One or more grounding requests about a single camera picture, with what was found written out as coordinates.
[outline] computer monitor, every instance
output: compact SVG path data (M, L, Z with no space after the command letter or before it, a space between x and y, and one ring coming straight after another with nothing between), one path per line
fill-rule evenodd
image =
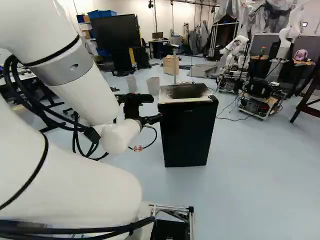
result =
M278 33L256 33L250 46L250 55L259 56L262 47L265 47L264 55L269 56L273 43L280 40Z
M164 32L153 32L152 33L152 38L153 39L163 39L164 38Z
M299 36L294 41L293 54L304 49L308 52L307 58L317 61L320 56L320 36Z
M134 14L93 18L91 25L99 48L141 47L138 18Z

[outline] pink object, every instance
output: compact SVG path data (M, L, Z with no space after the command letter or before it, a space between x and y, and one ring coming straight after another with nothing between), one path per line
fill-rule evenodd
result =
M307 50L300 49L300 50L296 51L293 59L296 61L303 61L304 59L307 58L307 56L308 56Z

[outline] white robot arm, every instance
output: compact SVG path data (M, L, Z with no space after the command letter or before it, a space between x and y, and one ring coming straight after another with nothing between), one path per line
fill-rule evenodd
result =
M1 9L0 19L7 24L0 29L0 47L29 67L90 126L105 125L101 143L108 153L124 152L142 125L137 119L112 124L119 104L58 2L13 0Z
M58 2L3 1L0 21L0 47L98 126L107 152L126 150L142 126L130 118L112 123L119 104ZM67 228L136 220L142 189L133 175L59 149L13 113L1 96L0 112L0 220Z

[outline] black box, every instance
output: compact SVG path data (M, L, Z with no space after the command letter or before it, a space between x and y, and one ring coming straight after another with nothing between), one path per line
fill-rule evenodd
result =
M158 110L165 166L205 166L219 101L210 95L162 102L161 94L163 89Z

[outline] gray floor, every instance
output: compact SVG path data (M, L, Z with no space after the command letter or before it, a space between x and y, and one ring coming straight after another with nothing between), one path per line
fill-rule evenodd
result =
M192 64L204 62L202 58L192 59ZM189 57L183 57L180 62L190 63ZM190 81L187 72L180 70L178 80ZM173 77L164 74L159 65L141 69L134 75L140 93L148 93L149 77L160 77L161 85L173 83ZM121 89L121 93L127 92L124 77L114 77L110 72L104 76L110 86ZM212 79L193 80L216 89ZM228 93L215 95L219 110L234 99ZM217 119L207 166L165 168L160 136L143 152L127 150L101 162L133 173L142 185L146 201L194 206L198 240L318 240L320 120L301 113L294 124L289 123L299 101L299 97L285 101L283 111L267 121L253 117L238 122ZM237 109L229 113L230 110L232 107L221 117L247 116ZM140 113L156 114L157 99L153 104L144 104ZM43 127L37 120L33 126ZM71 149L70 132L53 130L47 135L62 148ZM144 129L132 146L145 145L153 138L154 132ZM81 140L88 148L89 142Z

